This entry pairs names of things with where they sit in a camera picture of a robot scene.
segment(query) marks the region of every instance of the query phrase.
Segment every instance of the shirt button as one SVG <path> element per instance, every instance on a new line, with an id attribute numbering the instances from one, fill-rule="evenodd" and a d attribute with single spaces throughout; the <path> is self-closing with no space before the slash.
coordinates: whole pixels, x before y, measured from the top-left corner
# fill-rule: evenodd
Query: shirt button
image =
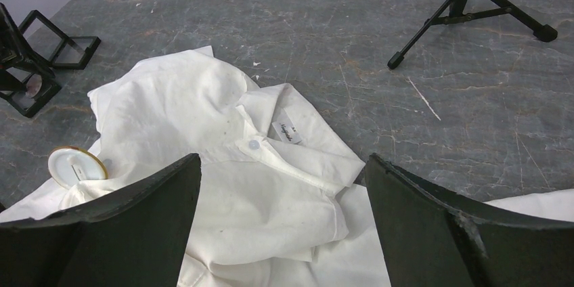
<path id="1" fill-rule="evenodd" d="M 257 140 L 252 140 L 249 142 L 249 148 L 251 148 L 252 150 L 258 150 L 259 149 L 259 142 Z"/>

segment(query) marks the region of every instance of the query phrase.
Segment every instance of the black object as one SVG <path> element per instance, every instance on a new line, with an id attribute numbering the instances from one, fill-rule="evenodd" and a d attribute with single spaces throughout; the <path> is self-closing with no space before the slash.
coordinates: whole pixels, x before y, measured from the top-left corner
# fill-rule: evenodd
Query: black object
<path id="1" fill-rule="evenodd" d="M 420 37 L 433 25 L 437 24 L 455 24 L 463 23 L 472 20 L 478 20 L 479 18 L 490 18 L 493 16 L 510 14 L 514 16 L 517 20 L 522 22 L 524 25 L 528 26 L 532 31 L 534 31 L 534 36 L 540 41 L 550 42 L 557 38 L 558 32 L 554 30 L 550 25 L 542 25 L 538 21 L 534 20 L 530 15 L 526 14 L 524 11 L 519 9 L 517 6 L 509 2 L 508 0 L 491 0 L 493 3 L 498 5 L 499 8 L 491 9 L 488 11 L 477 12 L 477 13 L 464 13 L 464 7 L 468 0 L 446 0 L 443 5 L 431 16 L 422 26 L 422 28 L 414 35 L 414 37 L 407 43 L 407 45 L 401 50 L 395 53 L 393 57 L 387 63 L 390 69 L 395 69 L 402 61 L 405 59 L 405 54 L 411 47 L 420 39 Z M 450 8 L 448 16 L 441 16 L 441 14 Z"/>
<path id="2" fill-rule="evenodd" d="M 60 42 L 46 59 L 28 44 L 24 32 L 39 20 L 57 34 Z M 86 48 L 78 42 L 87 41 Z M 69 37 L 42 13 L 31 11 L 19 27 L 0 3 L 0 97 L 20 114 L 32 118 L 62 87 L 53 69 L 84 69 L 100 44 L 97 37 Z M 60 62 L 67 49 L 79 54 L 78 62 Z M 21 70 L 16 76 L 9 69 Z"/>
<path id="3" fill-rule="evenodd" d="M 366 185 L 393 287 L 574 286 L 574 223 L 474 201 L 377 155 Z"/>
<path id="4" fill-rule="evenodd" d="M 190 154 L 40 221 L 0 224 L 0 286 L 176 286 L 200 178 Z"/>

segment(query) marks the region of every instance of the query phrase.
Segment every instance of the scratch on floor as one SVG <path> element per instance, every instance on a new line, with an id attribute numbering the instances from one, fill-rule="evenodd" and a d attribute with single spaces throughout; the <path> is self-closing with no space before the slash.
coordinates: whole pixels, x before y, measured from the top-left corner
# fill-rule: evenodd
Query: scratch on floor
<path id="1" fill-rule="evenodd" d="M 283 83 L 287 83 L 287 77 L 289 76 L 289 70 L 291 69 L 291 60 L 293 60 L 293 51 L 291 51 L 291 54 L 289 55 L 289 65 L 287 65 L 287 73 L 285 74 L 285 80 Z"/>
<path id="2" fill-rule="evenodd" d="M 343 72 L 343 68 L 341 67 L 341 65 L 339 65 L 339 69 L 341 71 L 341 75 L 343 76 L 343 82 L 345 83 L 345 87 L 347 88 L 347 94 L 349 94 L 349 104 L 351 105 L 351 111 L 348 114 L 348 116 L 350 119 L 355 114 L 355 107 L 353 106 L 353 99 L 351 98 L 351 90 L 349 90 L 349 85 L 347 84 L 345 73 Z"/>
<path id="3" fill-rule="evenodd" d="M 512 63 L 512 67 L 510 67 L 510 70 L 508 72 L 514 71 L 514 67 L 516 67 L 516 64 L 518 63 L 518 61 L 522 57 L 522 52 L 524 52 L 524 46 L 521 47 L 521 50 L 518 52 L 518 58 Z"/>
<path id="4" fill-rule="evenodd" d="M 393 135 L 391 136 L 391 139 L 393 140 L 393 160 L 397 162 L 397 140 Z"/>
<path id="5" fill-rule="evenodd" d="M 416 88 L 416 86 L 414 86 L 414 83 L 411 81 L 410 77 L 407 77 L 407 79 L 409 80 L 409 83 L 411 83 L 411 85 L 413 85 L 414 89 L 416 90 L 416 93 L 418 93 L 418 95 L 420 96 L 420 98 L 424 101 L 424 103 L 426 104 L 426 106 L 428 106 L 428 108 L 430 109 L 430 111 L 437 117 L 437 119 L 439 119 L 439 121 L 441 120 L 441 117 L 433 110 L 433 108 L 431 107 L 431 105 L 428 103 L 428 101 L 426 100 L 426 98 L 424 98 L 424 96 L 421 94 L 421 92 Z"/>
<path id="6" fill-rule="evenodd" d="M 520 155 L 520 146 L 518 145 L 518 133 L 515 131 L 514 134 L 516 135 L 516 148 L 518 150 L 518 161 L 520 162 L 521 165 L 521 191 L 522 191 L 524 190 L 524 181 L 522 176 L 522 157 Z"/>
<path id="7" fill-rule="evenodd" d="M 544 178 L 544 182 L 546 182 L 546 186 L 550 187 L 550 184 L 548 184 L 548 180 L 546 179 L 546 176 L 544 175 L 544 173 L 542 173 L 542 170 L 540 169 L 540 167 L 538 166 L 538 164 L 536 164 L 536 161 L 534 160 L 534 157 L 532 157 L 532 155 L 530 154 L 530 152 L 528 151 L 528 148 L 526 148 L 526 145 L 524 144 L 524 142 L 522 141 L 522 138 L 518 137 L 522 143 L 522 146 L 524 146 L 524 150 L 526 150 L 526 153 L 528 153 L 528 156 L 530 156 L 530 159 L 532 160 L 532 162 L 534 162 L 534 165 L 536 165 L 536 168 L 538 169 L 538 171 L 540 172 L 540 174 L 542 175 L 542 177 Z"/>

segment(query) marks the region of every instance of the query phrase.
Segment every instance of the black metal stand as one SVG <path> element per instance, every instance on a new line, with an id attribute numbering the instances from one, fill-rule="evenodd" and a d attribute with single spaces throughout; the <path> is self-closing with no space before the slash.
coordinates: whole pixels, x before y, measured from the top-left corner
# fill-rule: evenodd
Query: black metal stand
<path id="1" fill-rule="evenodd" d="M 493 16 L 510 14 L 514 16 L 518 21 L 522 22 L 524 25 L 528 26 L 535 37 L 540 41 L 550 42 L 558 36 L 558 32 L 554 30 L 550 25 L 542 25 L 538 21 L 534 20 L 530 15 L 526 14 L 524 11 L 519 9 L 517 6 L 509 2 L 508 0 L 491 0 L 493 3 L 498 5 L 499 8 L 477 12 L 463 14 L 464 7 L 468 0 L 446 0 L 443 5 L 431 16 L 422 26 L 422 28 L 414 35 L 414 37 L 407 43 L 407 45 L 401 50 L 395 53 L 395 55 L 389 60 L 387 66 L 390 69 L 395 69 L 402 61 L 405 59 L 405 54 L 411 47 L 420 39 L 420 37 L 433 25 L 438 24 L 455 24 L 463 23 L 472 20 L 478 20 L 480 18 L 490 18 Z M 448 16 L 441 16 L 441 14 L 450 7 Z"/>
<path id="2" fill-rule="evenodd" d="M 376 154 L 365 183 L 392 287 L 574 286 L 574 223 L 483 204 Z"/>
<path id="3" fill-rule="evenodd" d="M 48 58 L 35 52 L 24 38 L 24 32 L 35 20 L 60 37 L 60 43 Z M 78 44 L 80 41 L 87 42 L 86 48 Z M 32 118 L 62 88 L 52 69 L 84 69 L 100 42 L 97 37 L 69 37 L 36 10 L 16 27 L 0 3 L 0 97 L 23 116 Z M 66 55 L 66 49 L 74 50 L 78 62 L 58 61 Z M 16 74 L 8 72 L 10 69 L 20 71 Z"/>

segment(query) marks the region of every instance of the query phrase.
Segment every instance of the shirt collar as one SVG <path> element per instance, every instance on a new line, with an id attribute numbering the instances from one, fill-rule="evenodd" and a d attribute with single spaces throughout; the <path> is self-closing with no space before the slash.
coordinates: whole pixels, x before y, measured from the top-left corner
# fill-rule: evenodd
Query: shirt collar
<path id="1" fill-rule="evenodd" d="M 365 163 L 291 84 L 247 91 L 236 110 L 244 118 L 244 139 L 237 142 L 243 153 L 328 194 L 350 186 L 364 167 Z M 277 137 L 271 124 L 281 113 L 287 114 L 301 142 L 271 138 Z"/>

